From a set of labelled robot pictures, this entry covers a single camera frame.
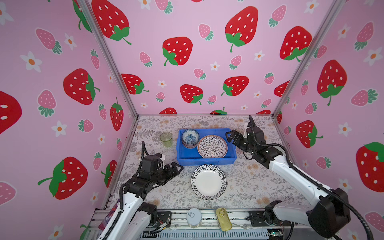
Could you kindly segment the large floral patterned plate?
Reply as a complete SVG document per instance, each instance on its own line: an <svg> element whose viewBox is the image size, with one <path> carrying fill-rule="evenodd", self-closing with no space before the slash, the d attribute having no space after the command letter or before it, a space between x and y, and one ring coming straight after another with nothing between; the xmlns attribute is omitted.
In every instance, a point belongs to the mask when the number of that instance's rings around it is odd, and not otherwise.
<svg viewBox="0 0 384 240"><path fill-rule="evenodd" d="M220 159L227 154L228 145L223 138L216 135L208 135L199 141L197 149L204 159Z"/></svg>

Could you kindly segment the blue floral bowl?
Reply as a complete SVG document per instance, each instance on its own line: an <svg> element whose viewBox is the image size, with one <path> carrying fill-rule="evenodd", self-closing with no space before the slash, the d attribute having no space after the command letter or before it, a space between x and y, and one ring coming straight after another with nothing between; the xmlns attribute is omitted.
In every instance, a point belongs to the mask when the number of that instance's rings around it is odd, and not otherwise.
<svg viewBox="0 0 384 240"><path fill-rule="evenodd" d="M182 141L186 145L195 145L200 140L200 134L194 129L187 129L182 133Z"/></svg>

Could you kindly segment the white zigzag rim plate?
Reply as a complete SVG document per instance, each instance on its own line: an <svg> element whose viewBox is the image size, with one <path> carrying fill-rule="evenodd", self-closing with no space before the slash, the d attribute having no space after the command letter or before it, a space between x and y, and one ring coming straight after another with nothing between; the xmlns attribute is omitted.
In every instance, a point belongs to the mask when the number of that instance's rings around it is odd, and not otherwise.
<svg viewBox="0 0 384 240"><path fill-rule="evenodd" d="M214 165L199 166L192 173L191 187L201 199L218 199L226 190L227 179L224 172Z"/></svg>

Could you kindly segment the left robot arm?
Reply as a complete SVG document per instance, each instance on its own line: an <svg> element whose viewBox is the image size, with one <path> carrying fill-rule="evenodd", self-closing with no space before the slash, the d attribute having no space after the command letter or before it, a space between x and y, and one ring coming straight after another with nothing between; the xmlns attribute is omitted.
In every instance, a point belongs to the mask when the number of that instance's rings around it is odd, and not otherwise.
<svg viewBox="0 0 384 240"><path fill-rule="evenodd" d="M120 186L120 202L99 239L136 240L147 227L155 225L158 207L145 202L145 198L151 190L164 186L183 169L176 162L165 165L163 155L150 155L142 142L138 170Z"/></svg>

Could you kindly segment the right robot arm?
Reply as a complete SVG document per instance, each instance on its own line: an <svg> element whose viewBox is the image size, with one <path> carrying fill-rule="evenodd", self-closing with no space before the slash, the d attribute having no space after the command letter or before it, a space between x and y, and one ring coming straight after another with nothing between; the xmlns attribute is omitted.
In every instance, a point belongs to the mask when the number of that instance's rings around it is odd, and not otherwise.
<svg viewBox="0 0 384 240"><path fill-rule="evenodd" d="M244 134L236 130L227 132L226 139L253 160L262 164L296 188L310 206L286 204L274 201L265 207L264 222L270 226L282 221L311 227L326 239L339 239L337 232L351 221L354 214L362 224L368 240L374 235L364 217L349 204L348 195L340 188L332 189L297 168L289 158L288 150L280 144L267 144L264 132L249 117Z"/></svg>

